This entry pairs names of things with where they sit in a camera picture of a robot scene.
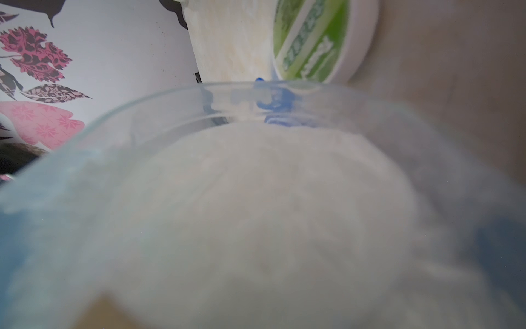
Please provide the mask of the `blue lid container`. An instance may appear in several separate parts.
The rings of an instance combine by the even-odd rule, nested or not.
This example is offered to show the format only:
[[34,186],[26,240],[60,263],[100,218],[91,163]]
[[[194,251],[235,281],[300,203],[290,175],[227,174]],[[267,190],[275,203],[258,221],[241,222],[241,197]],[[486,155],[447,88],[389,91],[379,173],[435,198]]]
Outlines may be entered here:
[[1,186],[2,328],[524,328],[525,189],[307,82],[127,104]]

